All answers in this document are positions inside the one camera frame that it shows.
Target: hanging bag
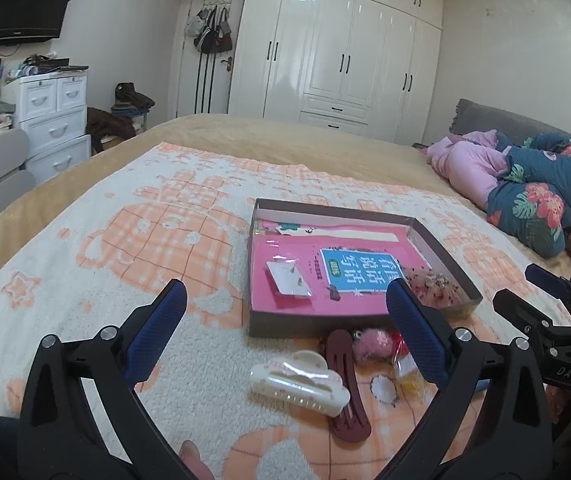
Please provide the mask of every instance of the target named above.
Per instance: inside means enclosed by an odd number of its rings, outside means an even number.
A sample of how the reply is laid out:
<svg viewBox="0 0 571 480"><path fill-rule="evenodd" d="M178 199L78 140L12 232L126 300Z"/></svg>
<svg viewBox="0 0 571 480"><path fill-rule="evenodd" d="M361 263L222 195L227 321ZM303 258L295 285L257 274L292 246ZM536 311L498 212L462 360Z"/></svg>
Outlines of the hanging bag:
<svg viewBox="0 0 571 480"><path fill-rule="evenodd" d="M198 38L194 39L194 46L203 54L210 54L213 52L214 44L216 43L216 27L214 22L216 20L216 7L211 10L208 15L207 22Z"/></svg>
<svg viewBox="0 0 571 480"><path fill-rule="evenodd" d="M228 9L226 7L223 7L220 12L214 48L214 52L229 52L232 50L232 29L230 28L230 23L228 23Z"/></svg>

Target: metal screw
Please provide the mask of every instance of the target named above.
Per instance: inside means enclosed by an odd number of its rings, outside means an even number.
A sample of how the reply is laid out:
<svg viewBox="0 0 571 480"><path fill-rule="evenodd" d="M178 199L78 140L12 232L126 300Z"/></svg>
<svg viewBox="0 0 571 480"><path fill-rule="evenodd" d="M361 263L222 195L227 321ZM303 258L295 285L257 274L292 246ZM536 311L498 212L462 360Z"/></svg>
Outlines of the metal screw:
<svg viewBox="0 0 571 480"><path fill-rule="evenodd" d="M56 336L52 334L47 335L43 339L41 339L41 345L43 346L43 348L49 348L51 346L54 346L54 343L56 343Z"/></svg>
<svg viewBox="0 0 571 480"><path fill-rule="evenodd" d="M527 350L530 348L530 343L528 343L528 340L523 339L522 337L517 337L515 339L515 344L517 345L517 348L520 348L521 350Z"/></svg>
<svg viewBox="0 0 571 480"><path fill-rule="evenodd" d="M101 331L101 339L104 339L106 341L110 341L110 339L114 339L116 337L117 332L118 332L118 330L116 329L116 327L106 326Z"/></svg>
<svg viewBox="0 0 571 480"><path fill-rule="evenodd" d="M454 332L456 338L459 341L468 342L472 339L472 332L470 332L467 328L457 328L456 332Z"/></svg>

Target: door handle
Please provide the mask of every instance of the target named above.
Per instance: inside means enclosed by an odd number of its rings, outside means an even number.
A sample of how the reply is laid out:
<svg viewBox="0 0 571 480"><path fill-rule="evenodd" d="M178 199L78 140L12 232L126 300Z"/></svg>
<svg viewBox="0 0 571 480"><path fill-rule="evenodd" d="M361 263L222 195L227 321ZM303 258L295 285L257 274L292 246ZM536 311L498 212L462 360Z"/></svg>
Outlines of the door handle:
<svg viewBox="0 0 571 480"><path fill-rule="evenodd" d="M62 162L57 162L56 164L53 164L52 167L56 171L63 171L63 170L66 170L67 168L69 168L70 162L72 162L72 155L68 155L68 158L66 160L64 160Z"/></svg>
<svg viewBox="0 0 571 480"><path fill-rule="evenodd" d="M221 59L220 60L220 62L222 62L222 63L227 63L228 72L232 72L232 61L233 61L232 56L230 56L228 59Z"/></svg>
<svg viewBox="0 0 571 480"><path fill-rule="evenodd" d="M59 137L62 137L62 136L63 136L63 134L65 133L65 131L66 131L67 129L68 129L68 125L65 124L62 128L52 128L52 129L49 131L49 134L50 134L51 137L54 137L55 139L58 139Z"/></svg>

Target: bed pillow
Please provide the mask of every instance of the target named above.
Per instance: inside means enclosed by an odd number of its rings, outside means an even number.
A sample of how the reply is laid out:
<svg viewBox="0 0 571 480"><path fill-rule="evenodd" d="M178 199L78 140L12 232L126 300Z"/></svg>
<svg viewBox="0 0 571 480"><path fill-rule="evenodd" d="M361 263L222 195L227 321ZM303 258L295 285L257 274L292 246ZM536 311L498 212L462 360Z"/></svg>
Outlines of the bed pillow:
<svg viewBox="0 0 571 480"><path fill-rule="evenodd" d="M505 134L515 144L523 144L528 137L550 132L559 132L571 137L571 133L522 115L479 105L467 99L459 101L450 133L465 135L494 129Z"/></svg>

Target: pink clothing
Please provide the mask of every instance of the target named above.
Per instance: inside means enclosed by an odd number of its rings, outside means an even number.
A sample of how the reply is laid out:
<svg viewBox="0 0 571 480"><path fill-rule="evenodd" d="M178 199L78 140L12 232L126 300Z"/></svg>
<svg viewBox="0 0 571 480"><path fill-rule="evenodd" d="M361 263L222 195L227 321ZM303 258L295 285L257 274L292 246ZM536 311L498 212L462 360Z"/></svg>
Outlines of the pink clothing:
<svg viewBox="0 0 571 480"><path fill-rule="evenodd" d="M454 189L485 210L489 193L498 186L497 177L508 170L504 153L494 149L497 131L472 132L463 136L475 140L452 142L448 137L427 149L427 163Z"/></svg>

